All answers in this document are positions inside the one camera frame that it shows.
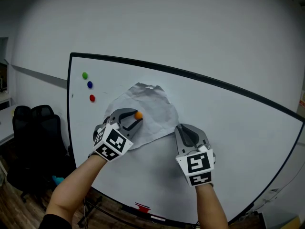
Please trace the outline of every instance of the person's left arm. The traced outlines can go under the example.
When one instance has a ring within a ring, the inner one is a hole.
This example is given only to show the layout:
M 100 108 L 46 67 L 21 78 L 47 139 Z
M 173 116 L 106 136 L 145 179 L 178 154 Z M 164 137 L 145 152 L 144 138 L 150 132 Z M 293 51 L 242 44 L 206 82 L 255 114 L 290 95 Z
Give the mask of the person's left arm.
M 46 215 L 57 215 L 72 224 L 74 212 L 106 163 L 107 161 L 99 155 L 90 156 L 56 187 Z

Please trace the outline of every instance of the white paper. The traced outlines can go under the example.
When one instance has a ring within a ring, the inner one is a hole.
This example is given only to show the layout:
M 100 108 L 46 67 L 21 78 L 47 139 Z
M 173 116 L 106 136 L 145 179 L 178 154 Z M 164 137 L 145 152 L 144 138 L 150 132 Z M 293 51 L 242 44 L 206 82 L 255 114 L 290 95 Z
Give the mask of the white paper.
M 137 83 L 109 104 L 104 118 L 121 108 L 134 108 L 143 113 L 143 125 L 132 138 L 131 149 L 174 132 L 179 124 L 177 110 L 160 86 Z M 122 124 L 128 127 L 134 121 L 129 117 L 129 123 Z

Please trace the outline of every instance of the black chair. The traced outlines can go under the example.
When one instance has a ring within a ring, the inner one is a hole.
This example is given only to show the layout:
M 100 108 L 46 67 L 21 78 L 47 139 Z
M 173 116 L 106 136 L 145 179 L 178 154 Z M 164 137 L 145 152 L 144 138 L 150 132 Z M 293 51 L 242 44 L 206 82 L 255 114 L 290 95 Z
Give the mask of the black chair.
M 26 194 L 34 194 L 45 209 L 40 195 L 54 190 L 52 176 L 66 178 L 73 171 L 61 137 L 61 120 L 48 105 L 31 110 L 20 106 L 14 112 L 13 129 L 18 159 L 9 168 L 7 181 L 23 191 L 22 201 Z

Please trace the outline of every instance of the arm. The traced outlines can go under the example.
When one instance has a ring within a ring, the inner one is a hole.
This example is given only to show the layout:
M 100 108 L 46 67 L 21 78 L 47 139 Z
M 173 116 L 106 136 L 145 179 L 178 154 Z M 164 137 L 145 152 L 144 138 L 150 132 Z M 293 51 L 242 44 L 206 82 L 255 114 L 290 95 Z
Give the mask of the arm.
M 99 155 L 90 156 L 56 187 L 46 214 L 57 215 L 71 224 L 74 212 L 106 163 L 107 161 Z
M 227 229 L 224 210 L 210 184 L 196 186 L 198 219 L 203 229 Z

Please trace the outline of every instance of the orange ball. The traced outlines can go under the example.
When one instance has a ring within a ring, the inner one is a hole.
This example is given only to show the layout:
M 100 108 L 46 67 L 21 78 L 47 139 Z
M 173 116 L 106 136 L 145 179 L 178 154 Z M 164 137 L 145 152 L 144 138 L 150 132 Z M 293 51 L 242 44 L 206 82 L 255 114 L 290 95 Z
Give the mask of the orange ball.
M 140 120 L 140 119 L 142 119 L 143 118 L 143 114 L 141 113 L 141 112 L 136 112 L 135 114 L 134 114 L 134 118 L 136 119 L 136 120 Z

